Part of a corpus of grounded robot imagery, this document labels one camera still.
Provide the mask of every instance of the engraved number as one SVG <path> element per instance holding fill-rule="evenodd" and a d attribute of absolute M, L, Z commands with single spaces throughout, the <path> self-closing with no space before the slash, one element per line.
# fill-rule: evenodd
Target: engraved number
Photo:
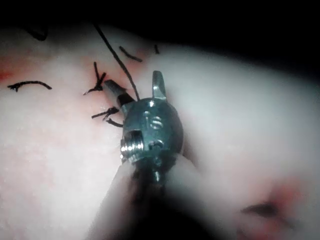
<path fill-rule="evenodd" d="M 145 111 L 143 115 L 148 128 L 151 127 L 154 130 L 163 128 L 164 125 L 162 123 L 161 117 L 151 116 L 151 113 L 149 111 Z"/>

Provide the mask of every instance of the dark background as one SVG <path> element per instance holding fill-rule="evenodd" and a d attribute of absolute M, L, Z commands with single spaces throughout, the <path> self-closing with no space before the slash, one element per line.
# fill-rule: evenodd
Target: dark background
<path fill-rule="evenodd" d="M 227 2 L 229 8 L 200 3 L 196 8 L 188 3 L 187 7 L 175 5 L 175 9 L 173 3 L 161 9 L 159 2 L 153 3 L 143 4 L 138 11 L 137 6 L 131 9 L 124 2 L 120 2 L 120 8 L 112 8 L 107 2 L 88 4 L 85 8 L 75 5 L 71 9 L 50 5 L 45 11 L 29 7 L 21 14 L 11 8 L 12 14 L 0 20 L 3 26 L 54 24 L 70 28 L 95 22 L 154 42 L 192 45 L 293 74 L 320 77 L 320 21 L 318 13 L 313 12 L 315 6 L 298 5 L 293 10 L 291 5 L 280 9 L 279 5 L 269 4 L 254 9 L 248 6 L 244 11 L 231 2 Z"/>

